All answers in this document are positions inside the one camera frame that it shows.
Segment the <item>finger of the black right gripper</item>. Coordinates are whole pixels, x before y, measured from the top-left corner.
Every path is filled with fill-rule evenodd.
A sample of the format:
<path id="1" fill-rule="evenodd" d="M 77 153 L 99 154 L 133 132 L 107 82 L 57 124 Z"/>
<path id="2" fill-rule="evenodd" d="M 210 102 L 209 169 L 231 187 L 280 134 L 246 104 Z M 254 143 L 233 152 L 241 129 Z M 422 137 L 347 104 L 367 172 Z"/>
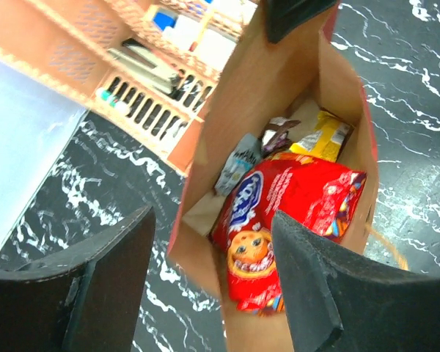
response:
<path id="1" fill-rule="evenodd" d="M 337 4 L 337 0 L 266 0 L 265 32 L 277 44 L 297 26 Z"/>

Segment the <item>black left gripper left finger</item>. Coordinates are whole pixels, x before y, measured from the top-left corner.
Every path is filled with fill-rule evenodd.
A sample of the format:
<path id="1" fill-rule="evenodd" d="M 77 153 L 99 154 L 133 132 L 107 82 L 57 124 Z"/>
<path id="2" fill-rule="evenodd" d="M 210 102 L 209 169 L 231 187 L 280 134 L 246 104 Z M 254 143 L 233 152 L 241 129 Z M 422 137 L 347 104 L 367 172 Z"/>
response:
<path id="1" fill-rule="evenodd" d="M 129 351 L 155 234 L 151 207 L 0 270 L 0 351 Z"/>

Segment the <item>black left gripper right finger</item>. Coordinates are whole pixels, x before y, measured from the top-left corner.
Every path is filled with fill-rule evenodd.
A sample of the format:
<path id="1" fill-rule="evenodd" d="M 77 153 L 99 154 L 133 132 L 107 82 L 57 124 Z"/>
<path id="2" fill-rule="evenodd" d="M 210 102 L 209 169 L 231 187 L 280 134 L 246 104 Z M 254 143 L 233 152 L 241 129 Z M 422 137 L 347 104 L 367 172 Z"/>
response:
<path id="1" fill-rule="evenodd" d="M 296 351 L 440 351 L 440 278 L 370 260 L 283 212 L 272 238 Z"/>

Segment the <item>red paper bag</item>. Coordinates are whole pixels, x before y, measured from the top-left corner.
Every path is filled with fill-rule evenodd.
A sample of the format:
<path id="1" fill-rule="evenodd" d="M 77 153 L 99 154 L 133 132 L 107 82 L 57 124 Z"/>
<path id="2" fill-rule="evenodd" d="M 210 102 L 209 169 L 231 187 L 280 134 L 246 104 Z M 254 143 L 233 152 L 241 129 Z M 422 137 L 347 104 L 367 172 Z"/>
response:
<path id="1" fill-rule="evenodd" d="M 377 147 L 366 93 L 351 65 L 331 46 L 338 2 L 268 42 L 265 1 L 225 65 L 196 149 L 169 240 L 169 258 L 219 298 L 229 351 L 296 351 L 273 249 L 278 211 L 316 235 L 362 254 L 375 211 Z M 183 221 L 212 188 L 233 147 L 258 136 L 300 95 L 351 124 L 356 133 L 336 162 L 280 152 L 248 172 L 228 196 L 208 236 Z"/>

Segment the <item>yellow snack pack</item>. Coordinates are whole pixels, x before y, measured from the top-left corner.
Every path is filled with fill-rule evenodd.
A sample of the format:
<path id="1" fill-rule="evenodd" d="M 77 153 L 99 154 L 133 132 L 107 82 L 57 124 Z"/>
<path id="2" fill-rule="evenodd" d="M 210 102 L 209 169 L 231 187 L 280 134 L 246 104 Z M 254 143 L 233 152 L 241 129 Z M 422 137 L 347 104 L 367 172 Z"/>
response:
<path id="1" fill-rule="evenodd" d="M 292 143 L 289 151 L 336 162 L 341 147 L 352 128 L 351 125 L 343 122 L 330 112 L 320 110 L 314 131 Z"/>

